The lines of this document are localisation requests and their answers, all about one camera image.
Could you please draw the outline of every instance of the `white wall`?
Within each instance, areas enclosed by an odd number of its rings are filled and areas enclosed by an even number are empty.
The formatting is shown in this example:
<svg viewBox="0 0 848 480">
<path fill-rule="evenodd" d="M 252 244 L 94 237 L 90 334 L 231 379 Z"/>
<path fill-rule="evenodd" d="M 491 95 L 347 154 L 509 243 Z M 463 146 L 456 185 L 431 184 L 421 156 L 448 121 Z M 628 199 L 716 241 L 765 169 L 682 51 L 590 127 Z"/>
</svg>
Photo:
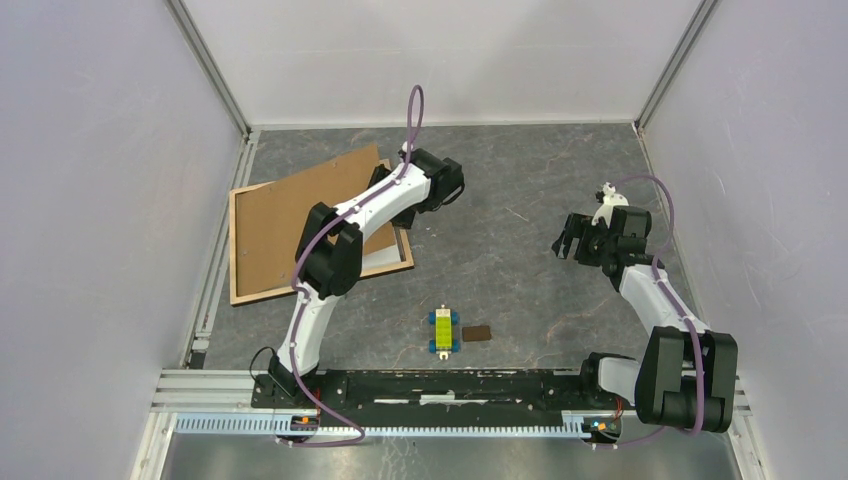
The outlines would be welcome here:
<svg viewBox="0 0 848 480">
<path fill-rule="evenodd" d="M 697 0 L 187 0 L 248 121 L 630 121 Z"/>
<path fill-rule="evenodd" d="M 0 478 L 126 478 L 240 138 L 161 0 L 3 4 Z"/>
<path fill-rule="evenodd" d="M 848 4 L 722 2 L 647 127 L 774 478 L 848 469 Z"/>
</svg>

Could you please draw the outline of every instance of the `brown board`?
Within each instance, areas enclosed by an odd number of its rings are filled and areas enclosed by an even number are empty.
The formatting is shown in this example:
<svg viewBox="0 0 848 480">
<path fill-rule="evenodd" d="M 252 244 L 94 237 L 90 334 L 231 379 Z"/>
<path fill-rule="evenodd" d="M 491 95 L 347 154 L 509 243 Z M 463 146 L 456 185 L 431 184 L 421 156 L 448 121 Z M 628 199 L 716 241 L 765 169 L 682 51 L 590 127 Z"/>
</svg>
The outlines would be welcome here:
<svg viewBox="0 0 848 480">
<path fill-rule="evenodd" d="M 263 292 L 290 292 L 295 249 L 309 210 L 318 202 L 335 205 L 362 193 L 379 163 L 376 145 L 369 145 L 276 182 L 231 192 L 231 303 Z M 386 224 L 368 239 L 363 254 L 397 246 L 399 238 L 406 241 L 405 232 L 401 237 Z M 411 266 L 411 255 L 407 259 Z"/>
</svg>

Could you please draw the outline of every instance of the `purple cable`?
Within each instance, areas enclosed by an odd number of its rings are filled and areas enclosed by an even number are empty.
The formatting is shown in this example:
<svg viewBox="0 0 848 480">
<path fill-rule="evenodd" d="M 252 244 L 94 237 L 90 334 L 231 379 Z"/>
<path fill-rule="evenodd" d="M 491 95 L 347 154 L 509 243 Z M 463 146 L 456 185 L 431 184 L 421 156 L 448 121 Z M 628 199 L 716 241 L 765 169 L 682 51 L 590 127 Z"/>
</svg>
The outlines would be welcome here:
<svg viewBox="0 0 848 480">
<path fill-rule="evenodd" d="M 686 315 L 686 309 L 683 307 L 683 305 L 680 304 L 680 302 L 677 301 L 677 298 L 675 298 L 674 295 L 671 293 L 671 290 L 666 285 L 666 282 L 660 281 L 660 255 L 665 253 L 666 250 L 671 247 L 672 232 L 674 231 L 674 203 L 671 200 L 671 193 L 669 193 L 668 188 L 665 186 L 662 180 L 653 175 L 632 175 L 615 182 L 613 186 L 623 185 L 631 180 L 636 179 L 651 180 L 656 183 L 663 191 L 665 199 L 668 202 L 668 238 L 666 239 L 663 246 L 660 247 L 659 251 L 657 251 L 657 253 L 654 255 L 654 260 L 651 262 L 651 271 L 654 274 L 654 280 L 657 281 L 657 285 L 660 287 L 660 290 L 663 292 L 665 297 L 674 307 L 674 310 L 677 311 L 678 316 L 683 318 L 683 323 L 685 323 L 686 328 L 689 329 L 689 336 L 692 339 L 692 350 L 694 352 L 695 357 L 695 395 L 698 397 L 697 406 L 695 410 L 695 425 L 692 426 L 691 430 L 681 430 L 685 431 L 688 435 L 695 436 L 701 432 L 701 428 L 704 426 L 704 359 L 701 357 L 701 342 L 698 339 L 698 331 L 695 329 L 695 324 L 693 324 L 692 320 L 690 320 L 689 317 Z M 666 427 L 661 427 L 655 430 L 650 435 L 636 440 L 630 440 L 616 445 L 593 444 L 593 447 L 600 448 L 602 450 L 614 450 L 622 447 L 633 447 L 653 440 L 654 438 L 658 437 L 660 434 L 665 432 L 665 430 Z"/>
<path fill-rule="evenodd" d="M 415 103 L 415 94 L 418 93 L 421 97 L 421 101 L 419 102 L 418 107 L 418 123 L 415 128 L 412 128 L 412 106 Z M 415 139 L 418 137 L 418 132 L 421 129 L 421 120 L 424 116 L 424 89 L 421 88 L 421 85 L 415 85 L 412 87 L 412 92 L 409 94 L 409 105 L 406 109 L 406 155 L 403 159 L 403 167 L 398 173 L 397 180 L 403 179 L 406 175 L 406 171 L 409 168 L 409 162 L 412 159 L 412 145 Z M 376 191 L 367 195 L 365 198 L 359 201 L 356 205 L 349 208 L 346 212 L 340 214 L 338 217 L 334 218 L 330 223 L 328 223 L 324 228 L 322 228 L 312 240 L 306 245 L 306 248 L 303 250 L 303 253 L 300 255 L 300 258 L 297 259 L 297 263 L 294 267 L 294 274 L 292 275 L 292 289 L 303 293 L 304 300 L 309 301 L 309 291 L 298 285 L 298 278 L 300 276 L 301 270 L 303 270 L 303 265 L 306 262 L 306 258 L 312 253 L 312 250 L 318 244 L 320 239 L 324 238 L 327 233 L 330 232 L 336 225 L 344 221 L 347 217 L 353 215 L 356 212 L 357 208 L 362 208 L 365 204 L 370 202 L 371 200 L 377 198 L 378 195 L 386 192 L 393 186 L 397 185 L 397 182 L 388 182 L 382 187 L 378 188 Z M 318 408 L 322 411 L 335 418 L 336 420 L 344 423 L 345 425 L 353 428 L 354 430 L 359 432 L 359 436 L 356 438 L 351 438 L 347 440 L 336 440 L 331 442 L 322 442 L 322 443 L 289 443 L 289 446 L 292 447 L 303 447 L 303 448 L 320 448 L 320 447 L 342 447 L 345 445 L 353 445 L 355 443 L 361 442 L 365 438 L 365 430 L 362 427 L 353 422 L 353 420 L 345 417 L 344 415 L 338 413 L 332 408 L 325 405 L 323 402 L 318 400 L 312 392 L 306 387 L 303 383 L 303 379 L 300 377 L 300 372 L 297 370 L 297 358 L 294 352 L 295 346 L 297 345 L 297 330 L 300 327 L 300 321 L 303 319 L 303 310 L 304 310 L 305 302 L 298 302 L 297 304 L 297 314 L 294 318 L 294 324 L 292 325 L 292 337 L 291 342 L 289 343 L 289 359 L 291 360 L 292 365 L 292 375 L 294 375 L 294 380 L 297 382 L 297 386 L 303 391 L 306 397 L 312 401 Z"/>
</svg>

